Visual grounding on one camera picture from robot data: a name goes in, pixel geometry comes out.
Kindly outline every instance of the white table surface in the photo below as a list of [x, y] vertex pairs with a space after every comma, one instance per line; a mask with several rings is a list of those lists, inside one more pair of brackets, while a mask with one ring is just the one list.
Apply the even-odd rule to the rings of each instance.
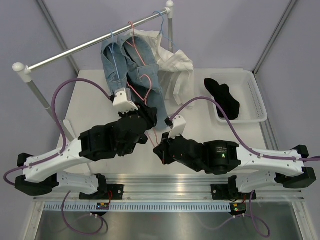
[[[210, 69], [195, 69], [195, 92], [197, 96], [210, 97], [203, 84], [205, 78], [210, 78]], [[110, 92], [103, 70], [81, 70], [79, 78], [91, 80]], [[174, 100], [166, 100], [167, 113], [173, 114], [179, 109]], [[237, 142], [229, 126], [217, 121], [212, 103], [206, 100], [197, 100], [192, 109], [184, 109], [180, 113], [187, 125], [183, 136], [186, 139], [194, 139], [199, 143], [225, 140]], [[75, 136], [91, 129], [96, 125], [105, 125], [119, 119], [117, 111], [112, 103], [94, 86], [77, 82], [66, 119], [70, 121]], [[236, 131], [243, 141], [252, 148], [266, 149], [259, 123], [235, 124]], [[155, 142], [153, 131], [149, 134]], [[160, 141], [162, 132], [158, 132]], [[204, 171], [194, 172], [180, 163], [163, 165], [161, 160], [153, 153], [153, 146], [150, 141], [146, 145], [137, 144], [132, 154], [124, 157], [116, 156], [114, 159], [105, 159], [89, 164], [92, 174], [119, 174], [119, 175], [206, 175]], [[74, 166], [66, 170], [77, 174], [88, 174], [86, 164]]]

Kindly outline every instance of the metal frame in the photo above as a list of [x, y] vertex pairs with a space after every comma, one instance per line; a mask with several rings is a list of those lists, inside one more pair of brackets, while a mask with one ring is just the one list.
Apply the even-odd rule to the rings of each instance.
[[[66, 51], [68, 49], [68, 46], [67, 46], [64, 38], [62, 37], [62, 34], [60, 33], [59, 28], [57, 27], [57, 24], [56, 24], [54, 18], [52, 17], [46, 3], [43, 0], [36, 0], [35, 2], [39, 6], [44, 18], [46, 19], [54, 37], [56, 38], [57, 42], [59, 43], [61, 49], [63, 51]], [[73, 67], [75, 74], [78, 75], [80, 72], [80, 69], [79, 69], [75, 59], [72, 56], [68, 56], [67, 60], [70, 63], [70, 65]]]
[[45, 202], [33, 203], [33, 211], [29, 220], [29, 224], [25, 230], [23, 239], [32, 240], [36, 238], [44, 207]]
[[[63, 39], [63, 37], [61, 36], [56, 23], [54, 21], [54, 19], [52, 18], [52, 16], [50, 15], [50, 12], [47, 8], [47, 6], [44, 4], [44, 2], [42, 0], [37, 0], [37, 3], [43, 13], [43, 15], [45, 16], [53, 34], [55, 35], [55, 37], [57, 38], [59, 44], [61, 45], [61, 47], [64, 49], [66, 48], [66, 43]], [[86, 43], [83, 43], [79, 46], [76, 46], [74, 48], [71, 49], [67, 49], [65, 51], [63, 51], [62, 53], [55, 55], [53, 57], [50, 57], [44, 61], [41, 61], [39, 63], [33, 64], [31, 66], [25, 66], [24, 64], [20, 63], [20, 62], [16, 62], [12, 68], [15, 72], [18, 73], [18, 75], [20, 76], [20, 78], [28, 85], [28, 87], [31, 89], [31, 91], [33, 92], [33, 94], [37, 97], [37, 99], [39, 100], [39, 102], [42, 104], [42, 106], [44, 107], [44, 109], [48, 112], [48, 114], [50, 115], [50, 117], [54, 120], [53, 118], [53, 113], [52, 113], [52, 109], [50, 104], [48, 103], [48, 101], [46, 100], [46, 98], [44, 97], [44, 95], [41, 93], [41, 91], [38, 89], [37, 85], [33, 82], [30, 74], [32, 72], [34, 72], [35, 70], [44, 67], [48, 64], [51, 64], [57, 60], [63, 59], [63, 58], [67, 58], [70, 57], [71, 55], [80, 52], [86, 48], [89, 48], [93, 45], [96, 45], [98, 43], [101, 43], [104, 40], [110, 39], [112, 38], [112, 36], [116, 36], [119, 34], [122, 34], [130, 29], [132, 29], [133, 27], [137, 27], [140, 26], [144, 23], [147, 23], [153, 19], [156, 19], [158, 17], [162, 17], [162, 15], [167, 15], [168, 19], [170, 19], [170, 24], [168, 24], [168, 32], [169, 35], [171, 35], [171, 38], [173, 38], [173, 25], [172, 25], [172, 20], [173, 20], [173, 7], [174, 7], [174, 3], [172, 1], [168, 1], [166, 3], [166, 7], [161, 10], [159, 13], [154, 13], [150, 16], [144, 17], [136, 22], [134, 22], [133, 24], [128, 24], [118, 30], [115, 30], [112, 34], [108, 33], [106, 35], [100, 36], [96, 39], [93, 39], [91, 41], [88, 41]], [[71, 65], [74, 67], [75, 71], [77, 71], [78, 67], [75, 64], [75, 61], [73, 60], [73, 58], [69, 59], [69, 62], [71, 63]], [[65, 132], [65, 135], [67, 137], [67, 139], [69, 141], [72, 141], [74, 138], [72, 136], [72, 134], [69, 132], [69, 130], [66, 128], [66, 126], [64, 125], [64, 123], [62, 121], [60, 121], [63, 131]]]
[[290, 0], [289, 4], [287, 5], [285, 11], [283, 12], [280, 21], [278, 22], [275, 30], [273, 31], [271, 38], [269, 39], [269, 42], [267, 43], [267, 45], [265, 46], [261, 57], [259, 59], [259, 61], [257, 62], [254, 70], [253, 70], [253, 74], [254, 76], [257, 75], [257, 73], [259, 72], [261, 66], [263, 65], [263, 63], [266, 60], [266, 57], [268, 56], [268, 54], [270, 53], [272, 47], [274, 46], [279, 34], [281, 33], [283, 27], [285, 26], [288, 18], [290, 17], [291, 13], [293, 12], [293, 10], [295, 9], [295, 6], [297, 5], [297, 3], [299, 2], [299, 0]]
[[[289, 2], [286, 10], [284, 11], [279, 23], [277, 24], [270, 40], [268, 41], [259, 61], [257, 62], [253, 70], [255, 77], [259, 72], [261, 66], [263, 65], [264, 61], [266, 60], [266, 57], [268, 56], [272, 47], [274, 46], [274, 43], [276, 42], [279, 34], [281, 33], [284, 25], [288, 21], [288, 18], [291, 15], [292, 11], [294, 10], [295, 6], [297, 5], [298, 1], [299, 0], [291, 0]], [[48, 11], [45, 4], [43, 4], [43, 0], [37, 0], [37, 2], [39, 3], [39, 6], [41, 9], [44, 8], [46, 10], [44, 11], [44, 15], [53, 33], [55, 34], [57, 40], [59, 41], [59, 44], [61, 45], [62, 48], [64, 48], [63, 46], [65, 46], [66, 48], [67, 46], [63, 44], [64, 43], [63, 38], [53, 18], [51, 17], [50, 12]], [[135, 27], [139, 26], [159, 16], [160, 14], [154, 14], [150, 17], [147, 17], [147, 19], [144, 18], [143, 20], [135, 22], [133, 25]], [[113, 34], [117, 35], [129, 29], [131, 29], [130, 25], [119, 29], [117, 32], [114, 32]], [[26, 70], [34, 71], [53, 61], [56, 61], [64, 57], [68, 57], [73, 53], [76, 53], [78, 51], [81, 51], [82, 49], [88, 48], [110, 37], [111, 35], [107, 34], [105, 36], [97, 38], [88, 43], [82, 44], [73, 49], [66, 50], [65, 52], [55, 57], [49, 58], [38, 64], [34, 64], [31, 67], [26, 67]], [[168, 37], [170, 39], [173, 39], [172, 18], [169, 18], [169, 17], [168, 17]], [[174, 49], [173, 49], [172, 42], [169, 42], [169, 49], [170, 51], [173, 52]], [[261, 123], [260, 127], [261, 127], [266, 148], [269, 150], [279, 150], [278, 143], [277, 143], [270, 121], [267, 120], [266, 122]], [[124, 177], [123, 175], [117, 175], [117, 174], [111, 174], [107, 176], [109, 183], [117, 183], [117, 184], [120, 183], [120, 184], [126, 185], [126, 189], [123, 194], [123, 199], [124, 201], [127, 201], [127, 202], [131, 202], [131, 201], [132, 202], [155, 202], [155, 201], [157, 202], [181, 202], [181, 201], [182, 202], [212, 202], [213, 200], [211, 198], [210, 185], [212, 183], [216, 183], [216, 184], [227, 183], [228, 177], [229, 177], [228, 175], [225, 175], [224, 177], [176, 175], [175, 177], [144, 176], [143, 178], [141, 178], [141, 176], [136, 176], [136, 175], [132, 175], [132, 176], [126, 175]], [[62, 201], [64, 196], [65, 196], [64, 193], [51, 193], [44, 197], [34, 198], [35, 208], [33, 210], [33, 213], [30, 219], [29, 228], [27, 229], [25, 234], [25, 239], [34, 239], [34, 237], [36, 236], [42, 211], [44, 209], [44, 201]], [[78, 199], [78, 194], [71, 193], [68, 202], [70, 201], [74, 202], [77, 199]], [[303, 238], [308, 240], [316, 239], [315, 230], [310, 220], [308, 211], [306, 210], [304, 197], [300, 190], [293, 189], [293, 190], [284, 191], [282, 187], [279, 187], [279, 188], [272, 187], [270, 188], [270, 190], [267, 189], [264, 191], [258, 191], [257, 201], [292, 202], [293, 210], [297, 218], [298, 225]]]

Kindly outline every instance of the black clamp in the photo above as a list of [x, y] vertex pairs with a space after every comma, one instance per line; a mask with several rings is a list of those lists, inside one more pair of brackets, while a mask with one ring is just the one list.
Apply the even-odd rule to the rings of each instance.
[[101, 174], [96, 174], [96, 178], [99, 184], [97, 192], [90, 195], [80, 192], [80, 200], [111, 200], [108, 192], [111, 192], [113, 200], [122, 200], [125, 185], [107, 183], [106, 177]]
[[206, 174], [226, 174], [241, 164], [237, 157], [238, 144], [231, 141], [209, 141], [204, 144], [187, 140], [183, 136], [169, 138], [169, 133], [162, 135], [161, 143], [153, 152], [163, 164], [175, 161]]

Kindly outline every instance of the denim jeans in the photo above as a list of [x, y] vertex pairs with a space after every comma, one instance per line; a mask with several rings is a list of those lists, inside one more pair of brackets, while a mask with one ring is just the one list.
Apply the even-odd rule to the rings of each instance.
[[127, 88], [128, 68], [126, 58], [121, 53], [120, 46], [116, 42], [113, 45], [115, 61], [113, 59], [111, 49], [112, 42], [108, 40], [102, 42], [101, 60], [103, 64], [104, 75], [110, 91], [114, 93], [118, 89]]
[[[168, 117], [168, 114], [165, 106], [163, 90], [158, 80], [159, 66], [156, 63], [151, 47], [145, 40], [137, 36], [134, 37], [135, 46], [145, 64], [141, 61], [135, 48], [126, 42], [133, 45], [132, 36], [125, 35], [118, 37], [120, 50], [123, 56], [125, 56], [127, 62], [128, 77], [133, 84], [132, 87], [142, 98], [144, 98], [150, 88], [150, 81], [143, 75], [148, 75], [150, 77], [152, 88], [148, 95], [146, 104], [148, 107], [157, 108], [158, 123], [156, 129], [163, 130], [167, 127], [165, 119]], [[135, 101], [142, 102], [142, 100], [133, 91], [131, 91], [131, 95]]]

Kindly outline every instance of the purple cable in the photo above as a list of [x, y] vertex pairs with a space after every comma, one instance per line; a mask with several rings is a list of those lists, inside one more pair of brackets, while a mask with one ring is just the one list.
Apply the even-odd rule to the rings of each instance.
[[[52, 107], [52, 115], [53, 115], [53, 119], [57, 125], [57, 127], [59, 128], [59, 131], [62, 135], [62, 148], [60, 150], [60, 154], [62, 154], [65, 149], [66, 149], [66, 145], [67, 145], [67, 137], [66, 137], [66, 134], [59, 122], [59, 119], [58, 119], [58, 116], [57, 116], [57, 112], [56, 112], [56, 99], [57, 99], [57, 96], [58, 96], [58, 93], [60, 92], [60, 90], [70, 84], [70, 83], [74, 83], [74, 82], [84, 82], [84, 83], [88, 83], [88, 84], [91, 84], [93, 86], [95, 86], [96, 88], [98, 88], [109, 100], [110, 100], [110, 96], [108, 95], [108, 93], [101, 87], [99, 86], [98, 84], [96, 84], [95, 82], [93, 81], [90, 81], [88, 79], [84, 79], [84, 78], [72, 78], [72, 79], [69, 79], [65, 82], [63, 82], [54, 92], [53, 96], [52, 96], [52, 101], [51, 101], [51, 107]], [[36, 162], [33, 162], [33, 163], [30, 163], [30, 167], [33, 167], [35, 165], [38, 165], [38, 164], [42, 164], [42, 163], [45, 163], [47, 161], [50, 161], [56, 157], [59, 156], [59, 153], [56, 153], [50, 157], [47, 157], [43, 160], [40, 160], [40, 161], [36, 161]], [[10, 184], [12, 186], [14, 186], [15, 184], [11, 181], [8, 180], [8, 175], [13, 173], [13, 172], [16, 172], [18, 170], [22, 170], [22, 169], [25, 169], [27, 168], [27, 166], [22, 166], [22, 167], [16, 167], [14, 169], [11, 169], [9, 171], [7, 171], [4, 175], [3, 175], [3, 180], [7, 183], [7, 184]]]
[[[82, 219], [88, 218], [88, 217], [91, 217], [91, 218], [92, 218], [92, 217], [94, 217], [94, 215], [90, 215], [90, 214], [82, 215], [82, 216], [78, 217], [77, 219], [75, 219], [72, 223], [76, 223], [76, 222], [78, 222], [78, 221], [80, 221], [80, 220], [82, 220]], [[106, 233], [108, 232], [108, 230], [109, 230], [109, 226], [108, 226], [107, 221], [106, 221], [104, 218], [102, 218], [102, 219], [103, 219], [103, 222], [105, 223], [105, 226], [106, 226], [106, 230], [105, 230], [105, 232], [104, 232], [104, 234], [106, 234]], [[53, 226], [52, 226], [53, 224], [52, 224], [52, 222], [50, 221], [50, 218], [48, 218], [48, 225], [49, 225], [49, 228], [50, 228], [51, 232], [54, 233], [54, 234], [61, 233], [61, 232], [65, 231], [66, 229], [68, 229], [68, 227], [65, 226], [65, 227], [62, 228], [62, 229], [53, 230]]]
[[[255, 216], [254, 213], [253, 213], [253, 210], [252, 210], [252, 197], [254, 195], [254, 192], [255, 191], [252, 191], [251, 192], [251, 195], [250, 195], [250, 199], [249, 199], [249, 207], [250, 207], [250, 214], [241, 214], [241, 215], [236, 215], [236, 216], [233, 216], [233, 217], [230, 217], [228, 218], [226, 221], [224, 221], [220, 226], [217, 226], [217, 227], [208, 227], [206, 225], [203, 224], [203, 222], [200, 220], [200, 218], [198, 217], [197, 214], [195, 214], [195, 217], [197, 218], [198, 222], [201, 224], [202, 227], [204, 227], [205, 229], [209, 230], [209, 231], [216, 231], [216, 230], [219, 230], [220, 228], [222, 228], [224, 225], [226, 225], [228, 222], [230, 222], [231, 220], [235, 219], [235, 218], [241, 218], [241, 217], [248, 217], [248, 218], [251, 218], [252, 219], [252, 223], [253, 223], [253, 226], [254, 226], [254, 229], [256, 230], [256, 232], [262, 236], [263, 238], [269, 238], [271, 236], [271, 231], [270, 231], [270, 228], [269, 226], [267, 225], [267, 223], [262, 220], [260, 217], [258, 216]], [[264, 235], [258, 228], [257, 224], [256, 224], [256, 220], [260, 221], [264, 226], [265, 228], [267, 229], [268, 231], [268, 234], [267, 235]]]
[[[257, 217], [257, 216], [254, 215], [254, 212], [253, 212], [253, 209], [252, 209], [252, 197], [254, 196], [254, 192], [255, 192], [255, 191], [252, 191], [251, 194], [250, 194], [250, 199], [249, 199], [250, 215], [248, 215], [248, 216], [251, 217], [252, 223], [253, 223], [253, 226], [254, 226], [256, 232], [257, 232], [261, 237], [267, 239], [267, 238], [269, 238], [270, 235], [271, 235], [270, 228], [269, 228], [269, 226], [268, 226], [261, 218], [259, 218], [259, 217]], [[259, 230], [259, 228], [258, 228], [258, 226], [257, 226], [257, 224], [256, 224], [256, 220], [255, 220], [255, 219], [258, 219], [259, 221], [261, 221], [261, 222], [265, 225], [266, 229], [268, 230], [268, 234], [267, 234], [267, 235], [263, 235], [263, 233]]]
[[74, 228], [67, 222], [67, 219], [66, 219], [66, 216], [65, 216], [65, 211], [64, 211], [65, 202], [66, 202], [67, 197], [69, 196], [70, 193], [71, 193], [71, 191], [68, 191], [68, 193], [65, 195], [65, 197], [64, 197], [64, 199], [63, 199], [63, 202], [62, 202], [62, 205], [61, 205], [62, 219], [63, 219], [65, 225], [66, 225], [70, 230], [72, 230], [73, 232], [75, 232], [75, 233], [77, 233], [77, 234], [86, 235], [86, 236], [93, 236], [93, 235], [98, 234], [98, 233], [101, 231], [101, 229], [102, 229], [103, 226], [104, 226], [104, 223], [106, 224], [106, 226], [108, 225], [107, 222], [106, 222], [106, 220], [105, 220], [103, 217], [97, 215], [97, 217], [101, 220], [101, 226], [99, 227], [99, 229], [98, 229], [97, 231], [87, 233], [87, 232], [83, 232], [83, 231], [79, 231], [79, 230], [77, 230], [77, 229], [74, 229]]
[[11, 169], [9, 171], [7, 171], [4, 175], [3, 175], [3, 180], [9, 184], [9, 185], [12, 185], [12, 186], [15, 186], [15, 184], [12, 182], [12, 181], [9, 181], [8, 180], [8, 175], [15, 172], [15, 171], [19, 171], [19, 170], [22, 170], [22, 169], [26, 169], [27, 166], [20, 166], [20, 167], [16, 167], [14, 169]]
[[[257, 151], [254, 151], [252, 150], [250, 147], [248, 147], [244, 141], [242, 141], [242, 139], [239, 137], [239, 135], [237, 134], [234, 126], [231, 124], [227, 114], [225, 113], [225, 111], [223, 110], [223, 108], [213, 99], [209, 98], [209, 97], [206, 97], [206, 96], [198, 96], [198, 97], [195, 97], [191, 100], [189, 100], [188, 102], [186, 102], [184, 105], [182, 105], [182, 107], [179, 108], [178, 111], [176, 111], [169, 119], [170, 121], [172, 121], [186, 106], [188, 106], [190, 103], [196, 101], [196, 100], [200, 100], [200, 99], [203, 99], [203, 100], [207, 100], [207, 101], [210, 101], [212, 102], [213, 104], [216, 105], [216, 107], [221, 111], [222, 115], [224, 116], [226, 122], [228, 123], [231, 131], [233, 132], [235, 138], [239, 141], [239, 143], [246, 149], [248, 150], [250, 153], [254, 154], [254, 155], [257, 155], [257, 156], [260, 156], [261, 154]], [[296, 160], [295, 157], [286, 157], [286, 156], [270, 156], [270, 155], [263, 155], [263, 158], [266, 158], [266, 159], [274, 159], [274, 160]], [[318, 158], [301, 158], [302, 161], [305, 161], [305, 162], [309, 162], [309, 161], [320, 161], [320, 157]]]

